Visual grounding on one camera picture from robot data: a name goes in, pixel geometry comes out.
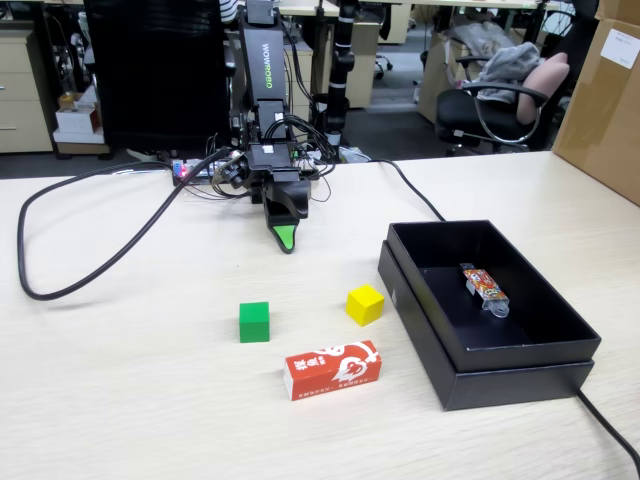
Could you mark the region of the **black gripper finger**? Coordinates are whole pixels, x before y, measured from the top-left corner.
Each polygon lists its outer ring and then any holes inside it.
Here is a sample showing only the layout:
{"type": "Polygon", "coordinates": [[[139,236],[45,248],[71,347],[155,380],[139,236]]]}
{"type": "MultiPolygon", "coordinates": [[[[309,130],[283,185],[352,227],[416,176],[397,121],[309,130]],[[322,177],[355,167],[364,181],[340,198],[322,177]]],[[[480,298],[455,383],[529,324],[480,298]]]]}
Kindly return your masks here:
{"type": "Polygon", "coordinates": [[[275,182],[272,186],[272,200],[298,220],[308,217],[310,196],[309,180],[275,182]]]}
{"type": "Polygon", "coordinates": [[[263,201],[266,225],[283,253],[295,249],[298,219],[282,204],[269,199],[263,201]]]}

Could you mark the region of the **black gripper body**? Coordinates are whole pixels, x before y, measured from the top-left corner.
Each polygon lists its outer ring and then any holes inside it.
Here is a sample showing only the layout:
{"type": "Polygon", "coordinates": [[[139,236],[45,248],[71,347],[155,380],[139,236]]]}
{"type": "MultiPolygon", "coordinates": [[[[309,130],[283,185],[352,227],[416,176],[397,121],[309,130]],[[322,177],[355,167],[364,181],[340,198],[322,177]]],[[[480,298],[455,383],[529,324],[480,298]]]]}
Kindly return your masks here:
{"type": "Polygon", "coordinates": [[[264,196],[277,203],[291,202],[292,185],[299,181],[299,170],[291,163],[286,143],[254,144],[245,153],[248,164],[246,187],[256,199],[264,196]]]}

